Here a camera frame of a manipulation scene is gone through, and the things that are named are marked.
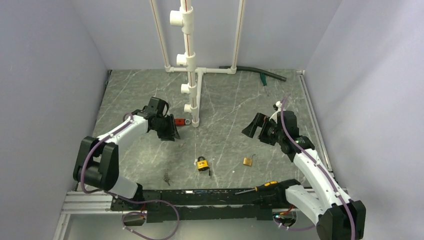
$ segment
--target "red tool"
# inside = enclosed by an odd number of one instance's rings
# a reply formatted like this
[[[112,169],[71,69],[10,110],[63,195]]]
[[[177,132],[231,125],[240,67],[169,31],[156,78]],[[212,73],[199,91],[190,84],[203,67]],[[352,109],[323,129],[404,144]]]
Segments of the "red tool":
[[[175,125],[177,125],[177,126],[185,126],[185,125],[189,125],[191,123],[192,123],[192,121],[190,121],[189,119],[175,118]]]

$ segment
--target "black cable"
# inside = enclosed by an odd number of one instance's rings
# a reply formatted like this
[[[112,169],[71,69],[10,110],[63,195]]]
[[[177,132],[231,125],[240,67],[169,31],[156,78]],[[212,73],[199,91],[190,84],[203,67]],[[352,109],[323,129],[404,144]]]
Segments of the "black cable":
[[[231,68],[231,66],[220,66],[219,68],[220,69],[229,69],[229,68]],[[256,68],[256,67],[236,66],[236,68],[237,68],[237,71],[248,71],[248,72],[254,72],[254,73],[258,73],[258,74],[263,73],[268,77],[271,77],[271,78],[274,78],[274,79],[277,79],[277,80],[280,80],[280,81],[283,81],[283,82],[285,82],[287,80],[287,78],[285,76],[281,76],[281,75],[272,73],[270,71],[265,71],[263,69]]]

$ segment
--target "screwdriver handle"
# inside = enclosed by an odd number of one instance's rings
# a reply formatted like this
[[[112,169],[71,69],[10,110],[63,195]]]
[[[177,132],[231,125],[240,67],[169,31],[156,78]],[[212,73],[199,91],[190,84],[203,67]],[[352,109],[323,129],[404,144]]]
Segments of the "screwdriver handle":
[[[277,184],[277,181],[269,181],[263,185],[256,186],[254,189],[256,192],[269,191],[275,189],[278,186]]]
[[[264,86],[267,85],[267,80],[265,79],[265,74],[263,72],[259,73],[260,80]]]

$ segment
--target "table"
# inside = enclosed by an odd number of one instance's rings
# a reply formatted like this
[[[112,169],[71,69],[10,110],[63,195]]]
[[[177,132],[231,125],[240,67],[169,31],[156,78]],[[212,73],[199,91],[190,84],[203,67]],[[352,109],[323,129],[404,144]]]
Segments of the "table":
[[[270,116],[274,112],[273,104],[290,94],[286,109],[294,111],[297,116],[300,134],[318,146],[315,126],[296,71],[269,71],[287,78],[286,82],[266,78],[270,96],[267,96],[258,73],[205,74],[199,127],[178,127],[181,140],[175,142],[160,141],[153,131],[140,136],[119,157],[120,173],[148,190],[247,188],[288,179],[297,179],[308,186],[305,176],[281,152],[278,144],[271,146],[241,133],[257,112]],[[167,73],[162,69],[112,71],[93,135],[110,131],[122,122],[125,113],[142,109],[152,96],[166,100],[170,104],[170,113],[176,118],[191,119],[191,115],[183,111],[189,97],[180,92],[181,84],[186,83],[185,72]],[[243,159],[252,154],[257,154],[258,159],[253,160],[252,166],[243,165]],[[207,159],[212,176],[198,172],[194,162],[199,156]],[[163,180],[166,172],[172,181],[170,186]]]

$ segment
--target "green handle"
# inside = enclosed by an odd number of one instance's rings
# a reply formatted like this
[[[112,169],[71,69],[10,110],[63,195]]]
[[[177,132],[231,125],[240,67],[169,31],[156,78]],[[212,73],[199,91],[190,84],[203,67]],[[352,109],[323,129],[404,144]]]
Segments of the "green handle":
[[[260,80],[264,86],[267,85],[267,80],[265,80],[265,74],[263,72],[259,73]]]

